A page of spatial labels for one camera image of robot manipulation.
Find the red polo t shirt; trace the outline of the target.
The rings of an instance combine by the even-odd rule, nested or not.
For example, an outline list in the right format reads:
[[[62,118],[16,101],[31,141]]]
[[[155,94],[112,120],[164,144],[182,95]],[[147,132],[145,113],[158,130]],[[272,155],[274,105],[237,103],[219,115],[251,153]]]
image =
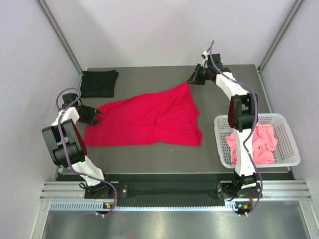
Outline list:
[[[102,119],[85,128],[87,146],[149,145],[157,142],[200,146],[202,132],[189,84],[181,83],[98,107]]]

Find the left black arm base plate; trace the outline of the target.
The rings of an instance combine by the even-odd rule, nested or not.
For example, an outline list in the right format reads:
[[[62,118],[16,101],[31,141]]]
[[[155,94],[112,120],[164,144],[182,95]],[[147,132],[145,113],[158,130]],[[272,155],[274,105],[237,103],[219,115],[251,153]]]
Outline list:
[[[128,183],[115,182],[112,183],[117,192],[117,199],[126,199],[128,195]],[[79,186],[85,190],[85,199],[113,199],[115,197],[114,189],[106,184],[99,183],[95,186],[85,186],[80,183]]]

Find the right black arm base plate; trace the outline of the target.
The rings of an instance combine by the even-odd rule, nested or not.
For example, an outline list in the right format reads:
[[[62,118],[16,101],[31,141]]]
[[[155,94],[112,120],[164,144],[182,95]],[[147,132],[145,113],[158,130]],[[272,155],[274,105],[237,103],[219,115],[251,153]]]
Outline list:
[[[226,200],[235,199],[249,199],[251,196],[253,199],[257,199],[261,193],[260,184],[257,183],[255,187],[239,189],[233,182],[222,181],[216,184],[218,197]]]

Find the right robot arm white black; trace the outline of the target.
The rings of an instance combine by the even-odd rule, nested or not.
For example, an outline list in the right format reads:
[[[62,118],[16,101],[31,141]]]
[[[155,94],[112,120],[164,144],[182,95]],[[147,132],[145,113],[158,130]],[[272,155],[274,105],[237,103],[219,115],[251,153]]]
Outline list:
[[[258,99],[253,90],[247,91],[244,84],[233,77],[220,62],[220,54],[204,51],[203,61],[196,65],[186,81],[192,85],[204,85],[213,81],[230,101],[228,124],[233,129],[236,142],[236,166],[232,180],[233,197],[244,197],[257,187],[256,165],[253,162],[253,133],[258,121]]]

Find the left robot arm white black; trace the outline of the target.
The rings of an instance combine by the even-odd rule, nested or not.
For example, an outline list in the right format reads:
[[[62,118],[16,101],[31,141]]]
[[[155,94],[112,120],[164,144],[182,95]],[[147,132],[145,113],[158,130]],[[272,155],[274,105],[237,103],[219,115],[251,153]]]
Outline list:
[[[98,124],[102,120],[102,113],[96,108],[83,105],[76,93],[59,96],[62,97],[63,104],[58,109],[56,120],[42,129],[42,136],[53,163],[70,169],[85,180],[79,186],[85,190],[86,198],[113,197],[113,185],[103,170],[89,159],[84,139],[76,127],[77,122],[90,126]]]

